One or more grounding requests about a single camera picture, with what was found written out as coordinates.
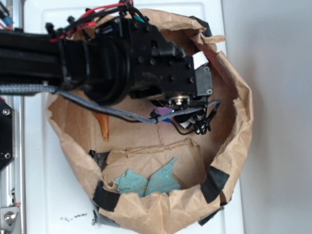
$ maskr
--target brown paper bag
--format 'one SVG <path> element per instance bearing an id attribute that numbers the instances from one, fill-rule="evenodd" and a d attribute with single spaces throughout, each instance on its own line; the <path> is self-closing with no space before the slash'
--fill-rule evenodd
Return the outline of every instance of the brown paper bag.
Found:
<path id="1" fill-rule="evenodd" d="M 133 124 L 110 117 L 109 142 L 104 142 L 95 116 L 61 97 L 50 96 L 47 116 L 73 172 L 100 214 L 141 234 L 173 234 L 231 200 L 252 138 L 252 94 L 225 55 L 216 52 L 215 43 L 223 41 L 223 36 L 204 37 L 201 32 L 205 28 L 188 17 L 147 9 L 142 12 L 167 40 L 188 54 L 193 54 L 196 46 L 208 58 L 214 85 L 211 99 L 222 101 L 212 131 L 204 136 L 182 136 L 167 122 Z M 93 35 L 93 29 L 87 32 Z M 153 109 L 161 112 L 148 101 L 129 97 L 115 107 L 146 117 Z M 111 152 L 103 171 L 88 155 L 91 149 Z M 179 160 L 173 177 L 181 190 L 143 198 L 115 192 L 114 179 L 126 169 L 148 178 L 174 156 Z"/>

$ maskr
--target robotic arm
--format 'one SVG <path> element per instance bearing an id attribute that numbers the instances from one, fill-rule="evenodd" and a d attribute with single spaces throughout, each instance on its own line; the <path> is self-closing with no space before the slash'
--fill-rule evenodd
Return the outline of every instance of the robotic arm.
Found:
<path id="1" fill-rule="evenodd" d="M 114 12 L 119 16 L 98 26 L 95 38 L 66 39 L 76 30 L 94 26 L 94 19 Z M 131 19 L 124 17 L 126 12 Z M 68 27 L 56 31 L 47 24 L 48 35 L 0 31 L 0 93 L 52 92 L 115 116 L 116 112 L 103 106 L 130 95 L 175 110 L 165 117 L 176 116 L 184 128 L 193 126 L 198 134 L 211 130 L 210 121 L 220 101 L 208 101 L 213 92 L 209 67 L 195 67 L 194 58 L 167 42 L 130 1 L 105 6 L 97 13 L 88 10 L 78 20 L 69 17 L 68 21 Z M 73 97 L 71 90 L 82 90 L 97 104 L 87 105 L 86 100 Z M 207 116 L 212 104 L 216 106 Z M 153 123 L 165 117 L 153 117 Z"/>

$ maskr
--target gray braided cable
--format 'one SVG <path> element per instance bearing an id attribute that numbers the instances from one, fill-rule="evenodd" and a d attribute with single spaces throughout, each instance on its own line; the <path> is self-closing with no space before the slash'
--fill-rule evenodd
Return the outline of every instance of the gray braided cable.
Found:
<path id="1" fill-rule="evenodd" d="M 0 85 L 0 93 L 3 94 L 34 94 L 34 93 L 40 93 L 40 92 L 49 92 L 49 93 L 55 93 L 58 90 L 57 87 L 55 86 L 49 86 L 49 85 L 41 85 L 41 84 L 14 84 L 14 85 Z M 73 101 L 75 103 L 78 103 L 81 106 L 84 106 L 88 109 L 98 111 L 98 112 L 103 112 L 103 113 L 108 113 L 108 114 L 113 114 L 113 115 L 118 115 L 118 116 L 123 116 L 123 117 L 129 117 L 132 119 L 136 119 L 140 122 L 147 123 L 147 124 L 155 124 L 160 121 L 163 121 L 167 118 L 172 118 L 174 116 L 178 115 L 185 115 L 189 113 L 193 113 L 199 110 L 202 110 L 202 107 L 197 107 L 197 108 L 189 108 L 185 110 L 179 110 L 175 112 L 170 112 L 168 114 L 165 114 L 163 116 L 159 116 L 157 118 L 145 118 L 143 116 L 137 115 L 132 112 L 124 111 L 124 110 L 119 110 L 115 108 L 110 108 L 106 106 L 100 106 L 97 103 L 91 102 L 83 97 L 80 97 L 74 93 L 68 92 L 68 91 L 59 91 L 57 92 L 58 95 Z M 220 100 L 213 100 L 208 103 L 208 106 L 211 106 L 216 103 L 220 103 Z"/>

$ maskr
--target screw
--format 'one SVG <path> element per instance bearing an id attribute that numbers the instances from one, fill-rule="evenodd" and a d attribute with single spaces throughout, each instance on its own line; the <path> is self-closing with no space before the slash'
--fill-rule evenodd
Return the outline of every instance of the screw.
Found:
<path id="1" fill-rule="evenodd" d="M 190 77 L 190 78 L 188 79 L 188 82 L 189 82 L 190 84 L 193 84 L 193 83 L 195 82 L 194 77 Z"/>
<path id="2" fill-rule="evenodd" d="M 142 56 L 140 56 L 137 58 L 137 61 L 142 64 L 142 63 L 144 63 L 144 58 Z"/>
<path id="3" fill-rule="evenodd" d="M 155 64 L 156 64 L 155 59 L 151 58 L 151 60 L 150 60 L 150 65 L 154 66 Z"/>
<path id="4" fill-rule="evenodd" d="M 133 27 L 134 27 L 135 29 L 139 29 L 139 28 L 140 28 L 140 24 L 139 24 L 138 22 L 135 22 L 135 23 L 133 24 Z"/>
<path id="5" fill-rule="evenodd" d="M 10 155 L 9 153 L 6 153 L 6 154 L 4 155 L 4 157 L 5 157 L 6 159 L 9 159 L 9 158 L 11 157 L 11 155 Z"/>
<path id="6" fill-rule="evenodd" d="M 119 23 L 119 22 L 120 22 L 120 19 L 119 19 L 119 18 L 116 18 L 116 19 L 114 20 L 114 22 L 115 22 L 115 23 Z"/>
<path id="7" fill-rule="evenodd" d="M 152 30 L 152 27 L 151 27 L 151 26 L 147 26 L 147 27 L 145 28 L 145 31 L 146 31 L 146 32 L 151 32 L 151 30 Z"/>
<path id="8" fill-rule="evenodd" d="M 2 114 L 4 114 L 5 116 L 9 116 L 11 114 L 11 111 L 9 109 L 4 109 L 2 111 Z"/>
<path id="9" fill-rule="evenodd" d="M 174 76 L 169 77 L 169 81 L 174 81 L 176 78 Z"/>
<path id="10" fill-rule="evenodd" d="M 13 223 L 15 221 L 15 218 L 16 218 L 15 214 L 11 211 L 9 211 L 4 215 L 4 220 L 7 223 Z"/>

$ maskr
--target blue rag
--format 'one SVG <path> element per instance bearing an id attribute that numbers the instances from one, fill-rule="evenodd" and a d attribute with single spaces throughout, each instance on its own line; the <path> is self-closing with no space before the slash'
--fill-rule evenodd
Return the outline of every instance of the blue rag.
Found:
<path id="1" fill-rule="evenodd" d="M 157 191 L 161 193 L 168 193 L 171 190 L 180 189 L 178 182 L 172 178 L 174 163 L 177 159 L 177 157 L 174 157 L 170 162 L 152 174 L 147 184 L 145 196 Z"/>
<path id="2" fill-rule="evenodd" d="M 170 162 L 151 175 L 145 177 L 128 169 L 125 174 L 115 179 L 116 189 L 119 193 L 138 193 L 140 197 L 153 192 L 169 193 L 171 190 L 180 189 L 179 183 L 172 178 L 174 163 L 178 160 L 174 157 Z"/>
<path id="3" fill-rule="evenodd" d="M 140 197 L 144 197 L 148 180 L 128 169 L 125 174 L 115 179 L 115 184 L 118 185 L 116 191 L 123 194 L 138 193 Z"/>

